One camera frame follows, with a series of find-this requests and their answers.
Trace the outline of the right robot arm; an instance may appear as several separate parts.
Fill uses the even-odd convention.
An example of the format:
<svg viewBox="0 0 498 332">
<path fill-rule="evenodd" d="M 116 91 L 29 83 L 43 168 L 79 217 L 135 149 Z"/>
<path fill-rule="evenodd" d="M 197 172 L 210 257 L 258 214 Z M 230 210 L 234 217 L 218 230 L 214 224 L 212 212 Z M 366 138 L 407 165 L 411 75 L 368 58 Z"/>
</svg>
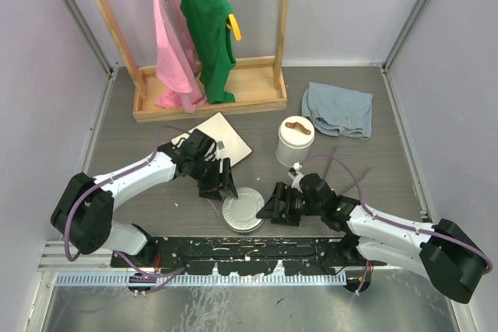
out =
<svg viewBox="0 0 498 332">
<path fill-rule="evenodd" d="M 492 261 L 454 222 L 415 222 L 378 211 L 361 198 L 337 194 L 316 173 L 302 174 L 301 164 L 289 169 L 291 183 L 278 182 L 265 200 L 249 187 L 237 189 L 223 201 L 223 219 L 235 232 L 249 233 L 263 221 L 297 227 L 304 216 L 316 216 L 342 233 L 335 254 L 342 266 L 363 266 L 357 292 L 363 290 L 374 263 L 411 271 L 431 282 L 446 297 L 466 304 Z"/>
</svg>

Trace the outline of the blue denim cloth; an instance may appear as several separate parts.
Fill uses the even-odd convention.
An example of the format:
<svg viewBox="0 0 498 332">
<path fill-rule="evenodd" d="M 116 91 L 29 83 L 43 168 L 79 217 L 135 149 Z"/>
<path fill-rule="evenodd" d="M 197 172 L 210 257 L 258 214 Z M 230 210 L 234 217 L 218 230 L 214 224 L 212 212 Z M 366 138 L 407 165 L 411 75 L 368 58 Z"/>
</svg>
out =
<svg viewBox="0 0 498 332">
<path fill-rule="evenodd" d="M 370 139 L 373 95 L 357 90 L 309 82 L 301 113 L 316 130 L 332 137 Z"/>
</svg>

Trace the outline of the white lid with leather strap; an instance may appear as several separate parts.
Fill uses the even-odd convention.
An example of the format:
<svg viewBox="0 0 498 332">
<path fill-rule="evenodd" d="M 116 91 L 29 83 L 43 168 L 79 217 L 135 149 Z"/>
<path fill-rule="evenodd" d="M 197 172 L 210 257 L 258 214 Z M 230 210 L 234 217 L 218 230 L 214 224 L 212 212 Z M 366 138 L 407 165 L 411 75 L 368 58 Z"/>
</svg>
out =
<svg viewBox="0 0 498 332">
<path fill-rule="evenodd" d="M 287 117 L 279 125 L 279 140 L 291 149 L 304 149 L 309 147 L 315 136 L 312 123 L 305 117 Z"/>
</svg>

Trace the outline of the white square plate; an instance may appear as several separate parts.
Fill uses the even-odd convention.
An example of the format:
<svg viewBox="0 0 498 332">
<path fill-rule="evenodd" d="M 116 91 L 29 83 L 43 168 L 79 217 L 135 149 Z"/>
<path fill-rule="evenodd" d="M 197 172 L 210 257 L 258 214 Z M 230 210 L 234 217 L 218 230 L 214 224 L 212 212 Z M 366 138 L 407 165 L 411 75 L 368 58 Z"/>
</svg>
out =
<svg viewBox="0 0 498 332">
<path fill-rule="evenodd" d="M 191 134 L 194 129 L 198 129 L 213 138 L 216 141 L 216 157 L 219 159 L 230 158 L 231 166 L 235 166 L 252 153 L 249 145 L 221 113 L 217 113 L 193 127 L 188 134 Z"/>
</svg>

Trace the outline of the shallow round metal tin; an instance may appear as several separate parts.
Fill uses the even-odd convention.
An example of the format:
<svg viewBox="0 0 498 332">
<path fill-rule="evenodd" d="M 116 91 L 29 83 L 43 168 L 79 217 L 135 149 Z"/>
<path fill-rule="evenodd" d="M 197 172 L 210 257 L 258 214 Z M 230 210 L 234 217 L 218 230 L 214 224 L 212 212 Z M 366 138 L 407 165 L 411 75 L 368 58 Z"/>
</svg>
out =
<svg viewBox="0 0 498 332">
<path fill-rule="evenodd" d="M 255 232 L 263 226 L 264 221 L 257 219 L 255 222 L 224 222 L 225 225 L 232 231 L 240 234 L 248 234 Z"/>
</svg>

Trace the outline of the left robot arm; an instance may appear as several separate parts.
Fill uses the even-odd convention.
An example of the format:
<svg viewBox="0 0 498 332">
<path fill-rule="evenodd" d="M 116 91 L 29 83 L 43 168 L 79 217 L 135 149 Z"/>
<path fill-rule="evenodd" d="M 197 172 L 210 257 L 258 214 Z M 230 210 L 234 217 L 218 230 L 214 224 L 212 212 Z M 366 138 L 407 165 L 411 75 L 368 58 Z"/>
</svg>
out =
<svg viewBox="0 0 498 332">
<path fill-rule="evenodd" d="M 52 226 L 62 234 L 66 258 L 73 262 L 104 248 L 125 255 L 139 267 L 149 266 L 158 253 L 157 240 L 139 225 L 114 221 L 114 212 L 142 192 L 178 177 L 195 180 L 201 198 L 236 197 L 231 161 L 219 158 L 216 149 L 213 138 L 194 129 L 114 172 L 73 176 L 51 216 Z"/>
</svg>

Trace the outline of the tall metal container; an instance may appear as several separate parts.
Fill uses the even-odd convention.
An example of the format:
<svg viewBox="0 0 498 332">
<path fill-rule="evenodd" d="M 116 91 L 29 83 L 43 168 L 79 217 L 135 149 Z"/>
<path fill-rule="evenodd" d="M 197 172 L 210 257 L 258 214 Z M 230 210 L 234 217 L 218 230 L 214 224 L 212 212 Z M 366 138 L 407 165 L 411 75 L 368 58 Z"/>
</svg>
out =
<svg viewBox="0 0 498 332">
<path fill-rule="evenodd" d="M 276 149 L 276 158 L 284 166 L 290 168 L 308 157 L 310 145 L 296 148 L 279 141 Z"/>
</svg>

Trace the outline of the metal tongs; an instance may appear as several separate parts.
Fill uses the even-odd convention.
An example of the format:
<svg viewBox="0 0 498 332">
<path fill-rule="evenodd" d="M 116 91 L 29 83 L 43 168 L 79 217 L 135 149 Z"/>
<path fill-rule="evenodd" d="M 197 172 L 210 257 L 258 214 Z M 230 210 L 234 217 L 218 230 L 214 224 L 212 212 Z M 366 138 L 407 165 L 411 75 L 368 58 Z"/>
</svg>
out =
<svg viewBox="0 0 498 332">
<path fill-rule="evenodd" d="M 333 156 L 335 156 L 336 152 L 338 150 L 338 147 L 337 146 L 334 146 L 332 151 L 331 151 L 331 154 Z M 328 174 L 330 172 L 330 169 L 331 169 L 331 166 L 332 166 L 332 163 L 334 162 L 333 159 L 328 159 L 328 161 L 326 162 L 325 164 L 325 168 L 324 168 L 324 172 L 322 174 L 322 177 L 324 179 L 327 179 L 328 178 Z M 357 177 L 357 180 L 358 181 L 362 181 L 370 172 L 371 170 L 373 169 L 372 166 L 368 166 L 358 177 Z M 351 182 L 349 183 L 347 186 L 343 187 L 342 189 L 340 190 L 337 190 L 336 193 L 337 194 L 341 194 L 341 195 L 346 195 L 348 192 L 350 192 L 353 188 L 356 187 L 356 184 L 355 182 Z"/>
</svg>

